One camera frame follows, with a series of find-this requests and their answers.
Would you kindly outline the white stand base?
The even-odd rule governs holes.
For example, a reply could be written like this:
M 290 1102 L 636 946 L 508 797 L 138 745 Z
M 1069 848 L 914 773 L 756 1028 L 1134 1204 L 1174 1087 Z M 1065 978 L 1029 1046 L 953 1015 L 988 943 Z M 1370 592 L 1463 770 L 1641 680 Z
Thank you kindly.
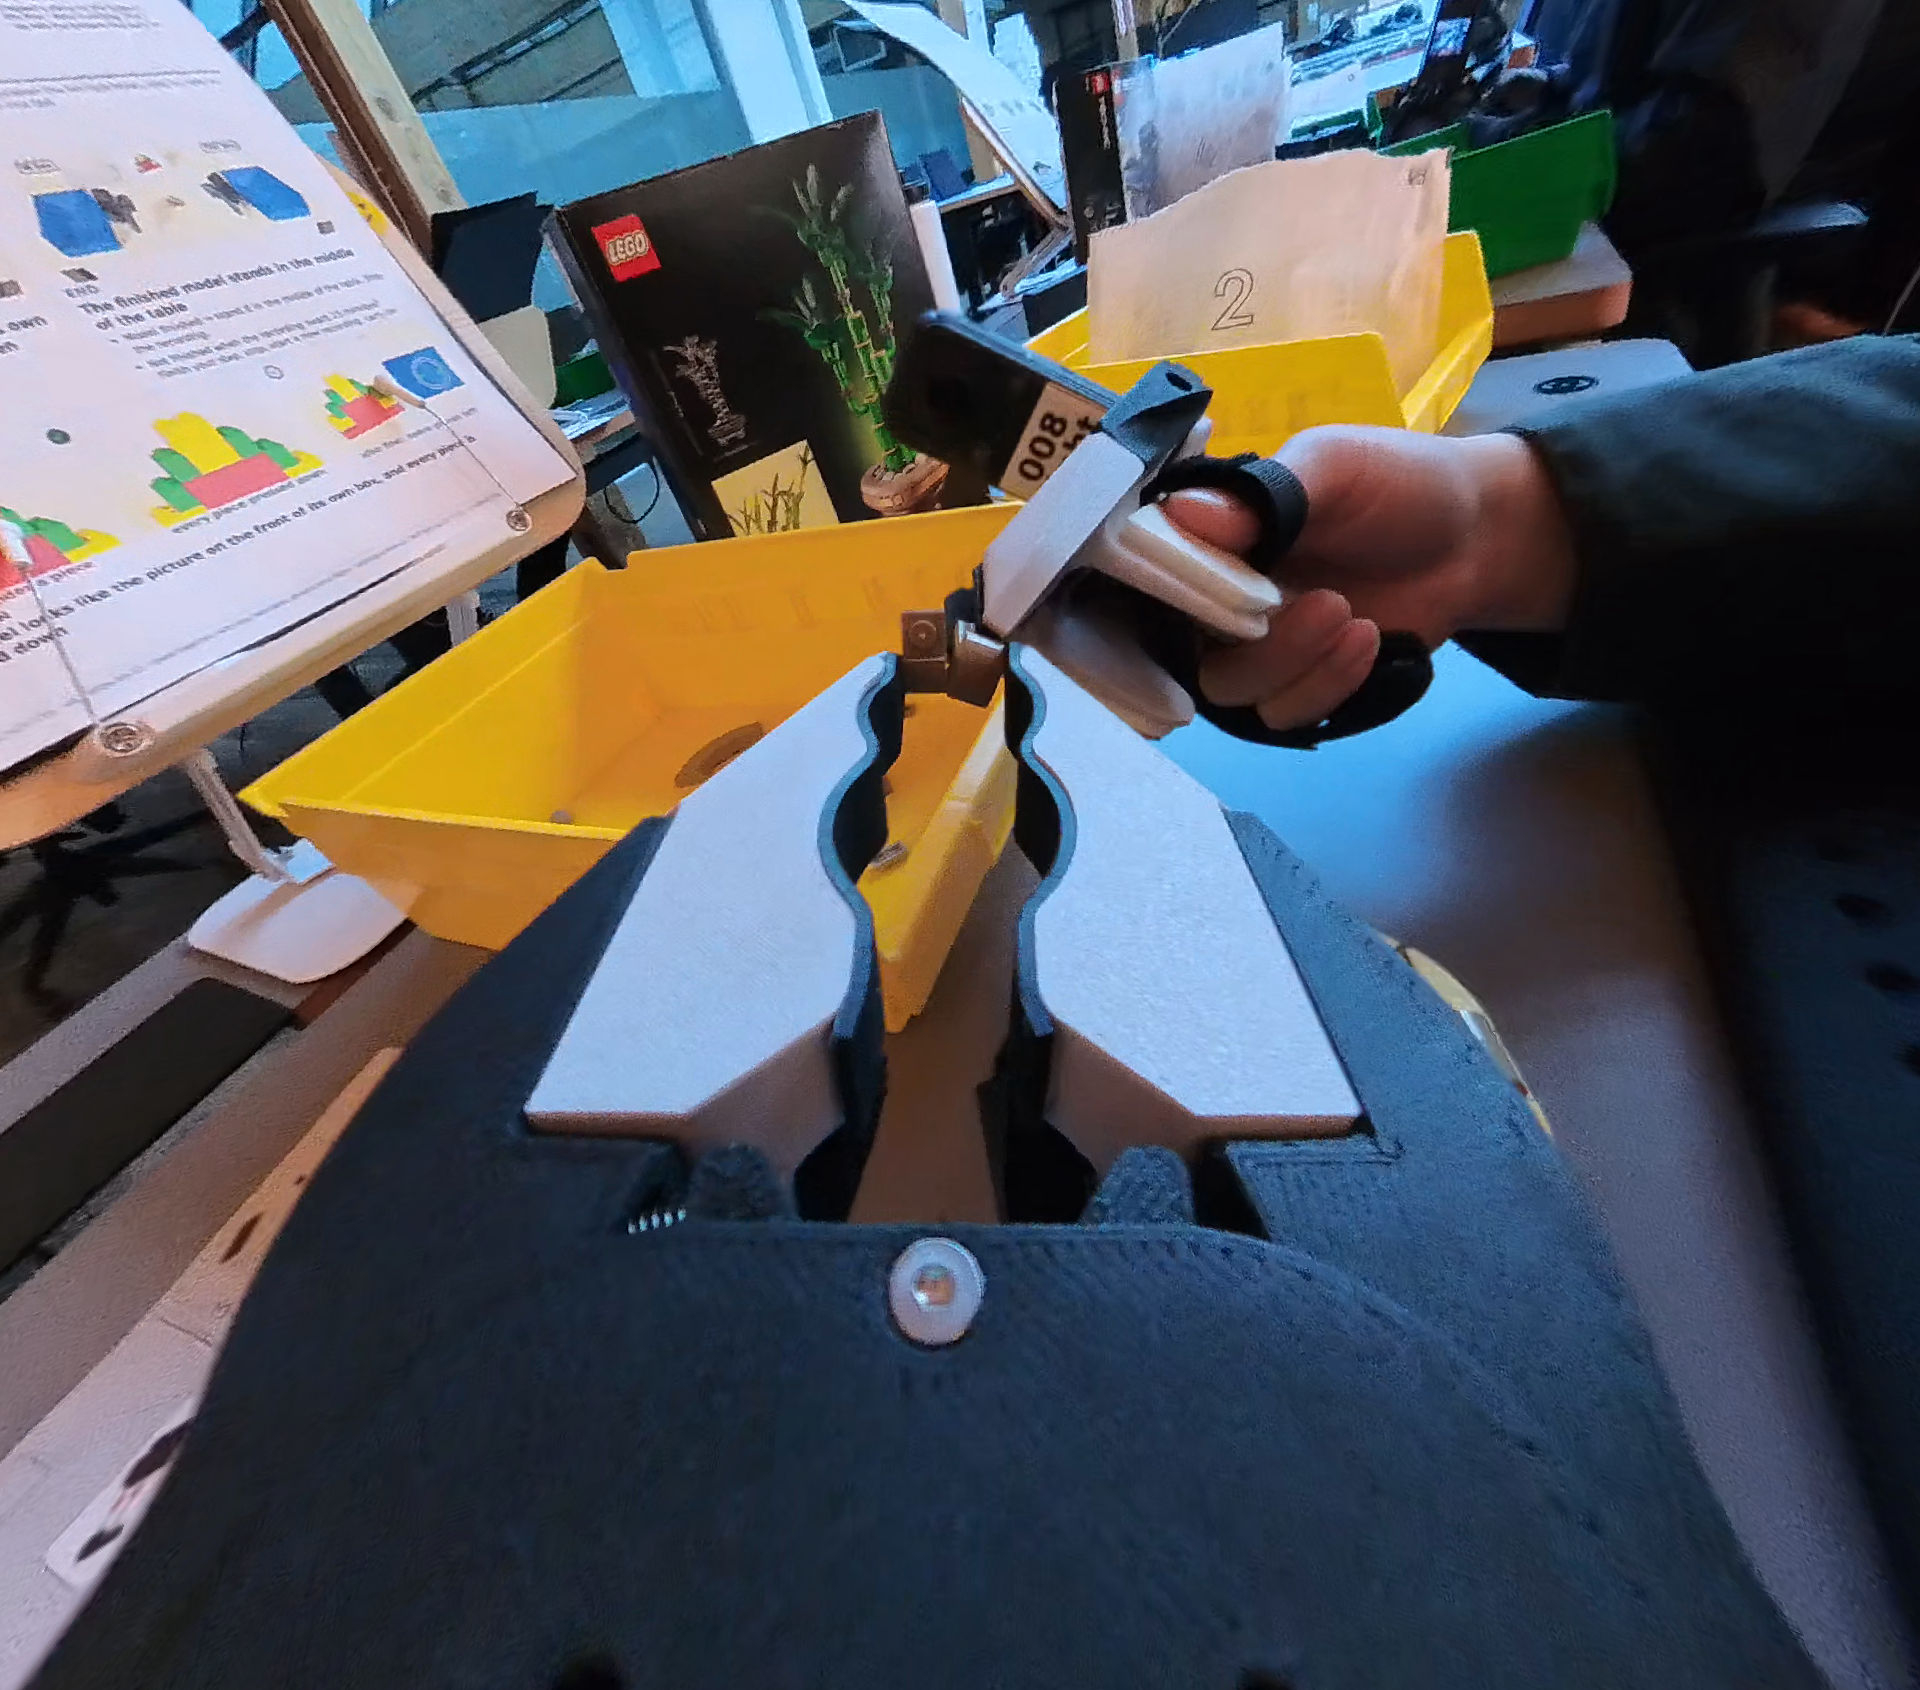
M 246 870 L 191 925 L 189 950 L 308 986 L 348 969 L 406 928 L 404 910 L 364 878 L 337 868 L 311 840 L 269 846 L 208 748 L 197 748 L 181 770 Z

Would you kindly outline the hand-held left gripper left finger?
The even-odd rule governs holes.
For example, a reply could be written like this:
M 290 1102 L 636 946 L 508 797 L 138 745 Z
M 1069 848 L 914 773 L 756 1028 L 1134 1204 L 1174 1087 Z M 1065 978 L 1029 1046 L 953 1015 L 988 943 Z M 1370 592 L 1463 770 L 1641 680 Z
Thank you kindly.
M 872 653 L 668 818 L 525 1116 L 545 1133 L 756 1150 L 851 1214 L 886 1094 L 862 872 L 891 837 L 904 681 Z

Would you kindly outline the white printed board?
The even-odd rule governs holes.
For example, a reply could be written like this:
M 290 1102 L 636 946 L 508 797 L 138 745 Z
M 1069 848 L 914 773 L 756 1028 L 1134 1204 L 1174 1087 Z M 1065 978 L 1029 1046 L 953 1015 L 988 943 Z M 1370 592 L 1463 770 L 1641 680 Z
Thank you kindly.
M 421 621 L 582 463 L 179 0 L 2 0 L 4 850 Z

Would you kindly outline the round toy brick model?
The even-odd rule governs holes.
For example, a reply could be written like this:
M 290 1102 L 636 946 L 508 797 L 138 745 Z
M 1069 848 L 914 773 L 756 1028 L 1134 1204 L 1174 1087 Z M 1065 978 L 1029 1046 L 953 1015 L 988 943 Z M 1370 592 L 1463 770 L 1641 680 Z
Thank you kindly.
M 1502 1077 L 1512 1086 L 1512 1090 L 1529 1106 L 1530 1114 L 1538 1122 L 1542 1133 L 1552 1139 L 1554 1129 L 1552 1122 L 1542 1107 L 1541 1097 L 1535 1094 L 1532 1086 L 1524 1077 L 1514 1054 L 1508 1050 L 1499 1025 L 1495 1024 L 1493 1013 L 1481 1002 L 1481 997 L 1461 982 L 1450 969 L 1446 969 L 1437 957 L 1428 952 L 1400 939 L 1399 936 L 1378 932 L 1381 939 L 1405 959 L 1405 963 L 1418 975 L 1428 988 L 1453 1008 L 1454 1015 L 1463 1021 L 1466 1030 L 1477 1036 L 1477 1041 L 1501 1068 Z

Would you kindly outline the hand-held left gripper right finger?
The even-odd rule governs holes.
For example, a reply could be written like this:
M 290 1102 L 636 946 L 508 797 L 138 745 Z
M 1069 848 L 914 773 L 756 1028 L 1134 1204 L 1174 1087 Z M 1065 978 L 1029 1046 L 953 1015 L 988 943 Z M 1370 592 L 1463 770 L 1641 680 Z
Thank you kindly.
M 1344 1139 L 1354 1077 L 1235 816 L 1035 647 L 1005 727 L 1035 872 L 987 1079 L 1009 1223 L 1069 1223 L 1132 1150 L 1190 1171 L 1230 1144 Z

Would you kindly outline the black toy set box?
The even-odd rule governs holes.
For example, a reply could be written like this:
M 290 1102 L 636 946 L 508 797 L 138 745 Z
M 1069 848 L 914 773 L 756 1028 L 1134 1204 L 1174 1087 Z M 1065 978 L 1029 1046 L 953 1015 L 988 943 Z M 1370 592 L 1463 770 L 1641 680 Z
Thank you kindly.
M 1089 261 L 1097 233 L 1274 159 L 1291 128 L 1284 25 L 1067 74 L 1057 97 L 1075 258 Z
M 990 501 L 884 413 L 934 291 L 881 114 L 559 206 L 548 237 L 696 539 Z

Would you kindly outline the black perforated pad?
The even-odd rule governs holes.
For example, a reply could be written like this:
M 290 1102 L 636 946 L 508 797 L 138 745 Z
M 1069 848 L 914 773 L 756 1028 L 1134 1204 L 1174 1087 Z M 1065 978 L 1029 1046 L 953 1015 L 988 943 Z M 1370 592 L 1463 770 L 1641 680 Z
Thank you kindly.
M 1843 1425 L 1914 1619 L 1916 731 L 1656 715 L 1644 754 Z

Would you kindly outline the person's right hand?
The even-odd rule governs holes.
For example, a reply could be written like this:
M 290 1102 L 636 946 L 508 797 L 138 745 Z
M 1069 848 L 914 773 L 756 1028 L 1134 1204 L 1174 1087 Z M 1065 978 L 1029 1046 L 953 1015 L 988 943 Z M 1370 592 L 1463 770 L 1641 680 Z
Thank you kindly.
M 1523 436 L 1317 426 L 1279 461 L 1305 486 L 1308 520 L 1269 572 L 1282 601 L 1264 635 L 1202 657 L 1214 705 L 1293 731 L 1358 694 L 1389 631 L 1437 647 L 1569 623 L 1573 526 Z

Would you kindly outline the green plastic bin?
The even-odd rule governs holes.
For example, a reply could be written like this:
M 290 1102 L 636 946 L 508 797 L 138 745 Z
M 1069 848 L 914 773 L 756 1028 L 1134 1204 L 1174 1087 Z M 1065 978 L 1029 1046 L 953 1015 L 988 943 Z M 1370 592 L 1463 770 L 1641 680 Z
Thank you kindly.
M 1450 157 L 1448 233 L 1478 237 L 1491 279 L 1570 258 L 1583 227 L 1616 200 L 1619 143 L 1606 108 L 1556 120 L 1477 112 L 1400 139 L 1389 138 L 1389 116 L 1369 100 L 1365 125 L 1378 151 Z

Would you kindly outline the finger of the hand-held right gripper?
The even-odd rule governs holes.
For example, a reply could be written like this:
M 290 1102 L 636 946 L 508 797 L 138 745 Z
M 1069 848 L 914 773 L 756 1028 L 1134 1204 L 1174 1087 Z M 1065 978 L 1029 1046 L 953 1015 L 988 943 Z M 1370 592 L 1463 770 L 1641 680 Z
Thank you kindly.
M 1132 419 L 1118 433 L 1103 417 L 1029 417 L 992 467 L 1021 507 L 973 588 L 945 603 L 949 660 L 1041 645 L 1084 585 L 1100 597 L 1122 589 L 1218 635 L 1220 551 L 1165 515 L 1160 489 L 1172 466 L 1209 457 L 1210 436 L 1210 417 Z

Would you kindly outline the grey desk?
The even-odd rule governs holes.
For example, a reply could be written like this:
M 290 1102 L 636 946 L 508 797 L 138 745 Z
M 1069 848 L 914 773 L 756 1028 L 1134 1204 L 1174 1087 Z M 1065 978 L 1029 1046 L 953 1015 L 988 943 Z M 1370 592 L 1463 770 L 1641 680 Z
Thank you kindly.
M 1344 907 L 1493 1013 L 1584 1180 L 1698 1462 L 1832 1686 L 1910 1645 L 1763 1142 L 1635 737 L 1457 647 L 1403 722 L 1319 754 L 1195 727 L 1166 751 L 1259 813 Z M 4 1300 L 4 1458 L 103 1363 L 373 1056 L 486 959 L 409 933 L 254 1054 Z

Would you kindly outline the yellow plastic bin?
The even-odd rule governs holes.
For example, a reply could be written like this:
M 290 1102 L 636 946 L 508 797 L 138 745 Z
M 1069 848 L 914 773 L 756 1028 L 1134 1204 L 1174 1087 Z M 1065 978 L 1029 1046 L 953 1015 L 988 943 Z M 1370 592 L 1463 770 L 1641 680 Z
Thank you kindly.
M 718 731 L 766 734 L 969 588 L 1015 501 L 585 563 L 288 758 L 248 801 L 434 937 L 503 950 Z M 883 1013 L 933 992 L 1013 825 L 999 705 L 906 694 L 888 837 L 861 876 Z
M 1188 367 L 1212 390 L 1209 451 L 1273 455 L 1299 429 L 1317 426 L 1442 429 L 1491 354 L 1493 325 L 1478 237 L 1461 231 L 1445 242 L 1439 349 L 1405 387 L 1395 383 L 1382 339 L 1370 332 L 1200 356 L 1097 362 L 1089 352 L 1084 306 L 1026 346 L 1117 393 L 1128 391 L 1156 363 Z

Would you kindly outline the tan curved brick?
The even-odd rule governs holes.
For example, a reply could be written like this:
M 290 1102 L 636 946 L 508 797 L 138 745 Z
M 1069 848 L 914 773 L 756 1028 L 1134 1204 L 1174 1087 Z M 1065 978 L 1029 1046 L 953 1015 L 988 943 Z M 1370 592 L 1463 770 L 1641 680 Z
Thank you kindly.
M 715 734 L 696 745 L 675 770 L 673 785 L 678 793 L 688 793 L 708 783 L 726 765 L 732 765 L 743 754 L 753 749 L 766 736 L 762 722 L 743 722 Z

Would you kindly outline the white paper bag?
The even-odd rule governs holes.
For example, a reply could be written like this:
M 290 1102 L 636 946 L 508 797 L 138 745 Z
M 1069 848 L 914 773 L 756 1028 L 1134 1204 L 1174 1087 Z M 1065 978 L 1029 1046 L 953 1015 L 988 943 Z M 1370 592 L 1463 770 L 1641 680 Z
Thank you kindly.
M 1377 333 L 1399 387 L 1439 349 L 1448 151 L 1236 168 L 1090 239 L 1097 363 Z

